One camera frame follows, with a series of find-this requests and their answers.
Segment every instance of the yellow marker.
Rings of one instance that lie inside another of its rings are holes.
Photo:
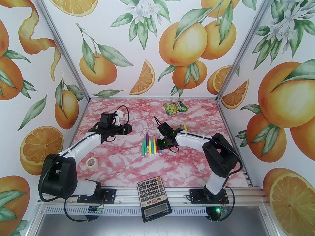
[[[155,138],[153,138],[153,144],[154,144],[154,154],[156,154],[157,153],[157,145],[155,142]]]
[[[149,138],[149,155],[152,155],[151,138]]]

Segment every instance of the table surface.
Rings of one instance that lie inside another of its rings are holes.
[[[104,142],[93,149],[77,166],[79,179],[96,180],[102,186],[136,186],[137,182],[161,176],[166,187],[201,187],[206,184],[211,173],[204,153],[182,146],[178,153],[163,150],[161,155],[142,157],[142,139],[146,133],[150,137],[160,137],[156,116],[176,129],[185,124],[189,132],[200,135],[220,133],[230,141],[222,118],[213,99],[182,99],[187,112],[168,116],[163,103],[172,99],[91,99],[80,124],[74,143],[79,141],[96,122],[102,112],[113,113],[119,106],[125,105],[130,112],[129,124],[132,132],[126,136],[117,136],[113,142]],[[95,157],[98,167],[90,170],[85,162]],[[227,186],[247,187],[242,171],[233,174]]]

